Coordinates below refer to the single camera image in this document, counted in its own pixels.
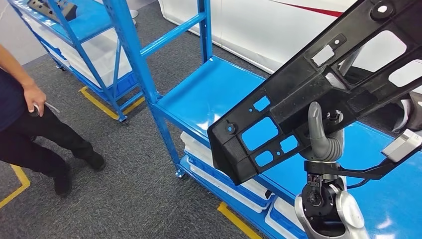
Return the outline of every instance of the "black shoe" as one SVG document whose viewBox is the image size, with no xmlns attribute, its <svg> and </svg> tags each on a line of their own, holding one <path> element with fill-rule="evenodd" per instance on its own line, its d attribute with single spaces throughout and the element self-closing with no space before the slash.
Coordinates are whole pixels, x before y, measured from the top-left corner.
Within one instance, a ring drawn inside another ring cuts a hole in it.
<svg viewBox="0 0 422 239">
<path fill-rule="evenodd" d="M 66 197 L 72 191 L 72 178 L 70 176 L 70 168 L 67 166 L 66 171 L 53 177 L 54 191 L 61 197 Z"/>
<path fill-rule="evenodd" d="M 102 171 L 106 166 L 104 158 L 97 152 L 94 152 L 91 157 L 85 158 L 85 161 L 95 171 Z"/>
</svg>

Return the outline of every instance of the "black part on shelf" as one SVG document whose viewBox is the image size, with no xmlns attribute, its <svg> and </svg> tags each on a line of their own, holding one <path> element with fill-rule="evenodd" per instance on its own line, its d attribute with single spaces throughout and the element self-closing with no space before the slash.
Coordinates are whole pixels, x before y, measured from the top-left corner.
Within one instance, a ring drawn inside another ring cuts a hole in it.
<svg viewBox="0 0 422 239">
<path fill-rule="evenodd" d="M 411 61 L 422 59 L 421 12 L 420 0 L 358 0 L 208 128 L 215 168 L 239 185 L 309 147 L 307 113 L 313 101 L 321 105 L 324 113 L 334 110 L 343 112 L 342 122 L 325 127 L 325 132 L 331 134 L 422 85 L 422 77 L 402 87 L 388 80 L 396 70 Z M 383 31 L 395 34 L 406 45 L 405 52 L 366 78 L 349 82 L 339 71 L 340 63 Z M 327 46 L 331 48 L 333 56 L 317 64 L 315 56 Z M 337 87 L 331 84 L 332 80 L 326 77 L 327 74 L 337 79 Z M 374 100 L 359 107 L 354 105 L 353 102 L 358 102 L 361 95 L 368 94 Z M 264 96 L 269 100 L 269 105 L 261 111 L 250 110 Z M 278 134 L 256 149 L 249 150 L 242 140 L 242 134 L 263 118 L 271 119 Z M 280 142 L 291 135 L 294 135 L 298 145 L 285 152 Z M 269 151 L 273 160 L 259 166 L 255 158 L 264 151 Z"/>
<path fill-rule="evenodd" d="M 63 16 L 67 21 L 71 21 L 76 18 L 76 9 L 78 6 L 66 0 L 55 0 L 57 6 L 62 11 Z M 51 20 L 60 22 L 53 10 L 48 5 L 47 0 L 29 0 L 27 5 L 35 10 L 36 12 L 48 17 Z"/>
</svg>

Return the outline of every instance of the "shelf caster wheel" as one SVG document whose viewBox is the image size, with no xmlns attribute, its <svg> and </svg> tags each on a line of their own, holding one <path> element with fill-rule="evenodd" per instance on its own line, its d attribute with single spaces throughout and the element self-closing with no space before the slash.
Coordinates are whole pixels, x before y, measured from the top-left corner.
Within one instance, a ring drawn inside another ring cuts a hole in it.
<svg viewBox="0 0 422 239">
<path fill-rule="evenodd" d="M 177 178 L 183 178 L 183 176 L 185 175 L 185 173 L 180 169 L 178 169 L 175 174 Z"/>
<path fill-rule="evenodd" d="M 123 126 L 129 126 L 129 119 L 124 119 L 123 121 L 120 122 L 121 125 Z"/>
</svg>

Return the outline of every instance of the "black shirt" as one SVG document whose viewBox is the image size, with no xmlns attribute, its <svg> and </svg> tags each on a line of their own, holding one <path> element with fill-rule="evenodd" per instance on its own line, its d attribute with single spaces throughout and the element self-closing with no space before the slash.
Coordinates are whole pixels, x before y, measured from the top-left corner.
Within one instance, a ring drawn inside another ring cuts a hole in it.
<svg viewBox="0 0 422 239">
<path fill-rule="evenodd" d="M 13 76 L 0 68 L 0 131 L 17 120 L 25 109 L 22 86 Z"/>
</svg>

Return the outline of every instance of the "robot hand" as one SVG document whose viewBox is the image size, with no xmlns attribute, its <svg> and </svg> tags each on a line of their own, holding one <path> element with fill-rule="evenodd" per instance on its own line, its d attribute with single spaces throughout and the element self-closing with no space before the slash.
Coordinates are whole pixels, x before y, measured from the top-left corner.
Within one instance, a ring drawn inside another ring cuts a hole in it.
<svg viewBox="0 0 422 239">
<path fill-rule="evenodd" d="M 328 137 L 324 124 L 339 123 L 343 115 L 328 114 L 324 123 L 321 107 L 312 102 L 308 111 L 311 147 L 301 152 L 308 161 L 335 164 L 344 149 L 344 130 Z M 356 200 L 347 192 L 346 178 L 332 174 L 307 174 L 307 184 L 295 199 L 296 215 L 310 239 L 368 239 Z"/>
</svg>

